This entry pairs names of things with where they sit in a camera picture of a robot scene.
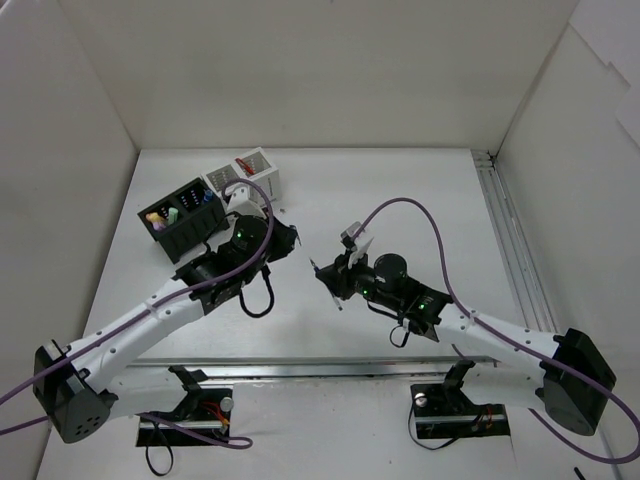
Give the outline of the blue pen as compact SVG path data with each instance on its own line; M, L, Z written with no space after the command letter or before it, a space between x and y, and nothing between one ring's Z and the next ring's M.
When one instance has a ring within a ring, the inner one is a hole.
M314 260L311 257L309 257L309 262L310 262L311 267L313 269L314 276L315 276L316 280L319 280L322 283L322 285L324 286L325 290L328 291L328 293L329 293L334 305L338 309L338 311L342 312L344 309L343 309L343 306L340 303L339 299L332 293L332 291L329 289L329 287L324 282L322 282L320 280L320 278L318 277L318 273L320 272L320 268L318 267L318 265L314 262Z

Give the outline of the red pen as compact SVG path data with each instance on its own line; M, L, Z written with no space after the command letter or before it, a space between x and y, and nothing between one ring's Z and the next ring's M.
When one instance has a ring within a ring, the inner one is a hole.
M255 174L254 170L251 168L251 166L246 163L243 159L241 158L236 158L235 159L236 163L244 170L244 172L248 175L248 176L252 176Z

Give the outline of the green highlighter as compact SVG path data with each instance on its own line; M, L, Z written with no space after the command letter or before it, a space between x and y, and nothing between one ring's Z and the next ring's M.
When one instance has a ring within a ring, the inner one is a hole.
M167 220L166 220L167 225L173 225L178 220L178 218L179 218L179 211L174 207L170 207L167 213Z

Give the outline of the yellow highlighter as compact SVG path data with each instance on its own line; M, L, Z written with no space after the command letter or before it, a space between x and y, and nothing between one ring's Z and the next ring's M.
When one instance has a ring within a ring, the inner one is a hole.
M164 218L162 216L160 216L159 214L157 214L156 212L148 213L145 216L145 218L150 223L161 223L164 220Z

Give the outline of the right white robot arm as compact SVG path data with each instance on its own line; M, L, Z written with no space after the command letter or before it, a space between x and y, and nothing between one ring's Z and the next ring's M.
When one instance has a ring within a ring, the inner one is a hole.
M523 380L507 390L522 388L527 407L544 411L575 434L595 433L616 376L587 334L573 328L563 334L540 332L460 306L451 295L410 277L398 254L385 254L373 264L366 258L351 262L343 254L314 274L336 299L361 296L372 312L394 320L406 335L514 368Z

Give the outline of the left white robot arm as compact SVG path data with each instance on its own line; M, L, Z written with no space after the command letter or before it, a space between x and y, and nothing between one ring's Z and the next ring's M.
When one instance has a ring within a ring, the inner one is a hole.
M180 267L158 291L92 335L34 358L33 393L61 440L74 444L108 420L148 412L191 418L199 409L200 373L167 367L140 380L129 365L175 331L238 297L269 264L295 248L295 226L239 215L228 241Z

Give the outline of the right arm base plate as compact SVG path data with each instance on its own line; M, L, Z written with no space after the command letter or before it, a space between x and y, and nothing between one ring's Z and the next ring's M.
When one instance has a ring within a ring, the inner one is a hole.
M437 449L463 439L508 437L511 430L501 404L472 403L441 384L412 384L408 426L411 436Z

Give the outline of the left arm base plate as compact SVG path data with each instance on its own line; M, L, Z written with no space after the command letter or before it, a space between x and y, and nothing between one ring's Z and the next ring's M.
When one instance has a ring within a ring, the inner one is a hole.
M194 398L188 397L171 412L152 411L151 414L163 420L176 423L195 433L226 441L231 432L231 410L233 390L231 387L205 388ZM139 420L135 446L142 447L198 447L207 443L165 424L157 427L148 420Z

